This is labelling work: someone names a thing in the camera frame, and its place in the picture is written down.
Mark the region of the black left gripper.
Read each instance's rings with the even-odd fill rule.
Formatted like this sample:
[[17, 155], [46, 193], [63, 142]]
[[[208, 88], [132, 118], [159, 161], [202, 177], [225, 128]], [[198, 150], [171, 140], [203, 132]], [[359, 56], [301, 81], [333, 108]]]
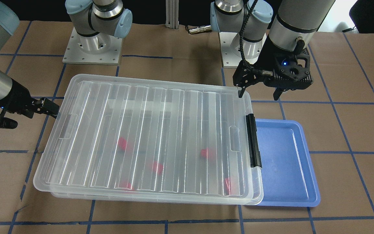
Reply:
[[[273, 99], [279, 100], [287, 89], [307, 89], [313, 84], [310, 74], [310, 55], [301, 38], [292, 39], [296, 45], [291, 51], [276, 46], [267, 36], [262, 51], [255, 63], [239, 62], [232, 76], [233, 85], [240, 88], [238, 97], [242, 98], [248, 86], [264, 81], [266, 86], [275, 87]], [[273, 76], [263, 78], [264, 70], [272, 71]]]

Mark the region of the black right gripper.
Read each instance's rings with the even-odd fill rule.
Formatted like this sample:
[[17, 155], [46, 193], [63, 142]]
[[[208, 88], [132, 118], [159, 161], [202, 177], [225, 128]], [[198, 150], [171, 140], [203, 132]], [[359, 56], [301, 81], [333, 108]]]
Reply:
[[13, 79], [11, 81], [9, 92], [0, 97], [0, 129], [15, 129], [18, 126], [17, 121], [5, 117], [7, 112], [17, 113], [29, 119], [33, 118], [33, 112], [57, 118], [60, 109], [58, 104], [45, 97], [33, 100], [28, 89]]

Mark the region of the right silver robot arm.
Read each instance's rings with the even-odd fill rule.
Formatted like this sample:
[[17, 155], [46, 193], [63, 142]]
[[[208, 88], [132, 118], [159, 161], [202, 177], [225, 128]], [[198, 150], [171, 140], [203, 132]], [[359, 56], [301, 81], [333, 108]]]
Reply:
[[[84, 52], [100, 53], [110, 46], [110, 37], [125, 38], [133, 15], [121, 0], [66, 0], [65, 9], [78, 34]], [[19, 18], [0, 1], [0, 50], [19, 26]], [[59, 105], [43, 97], [34, 99], [29, 90], [0, 71], [0, 128], [15, 129], [18, 122], [6, 113], [33, 118], [45, 114], [57, 118]]]

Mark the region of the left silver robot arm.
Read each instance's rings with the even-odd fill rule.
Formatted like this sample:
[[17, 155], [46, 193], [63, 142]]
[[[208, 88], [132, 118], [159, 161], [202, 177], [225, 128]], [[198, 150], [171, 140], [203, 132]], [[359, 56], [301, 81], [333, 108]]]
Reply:
[[288, 90], [312, 85], [307, 45], [333, 4], [333, 0], [283, 0], [274, 12], [264, 0], [212, 2], [212, 31], [236, 33], [231, 49], [240, 58], [232, 77], [238, 96], [258, 83], [275, 88], [274, 100]]

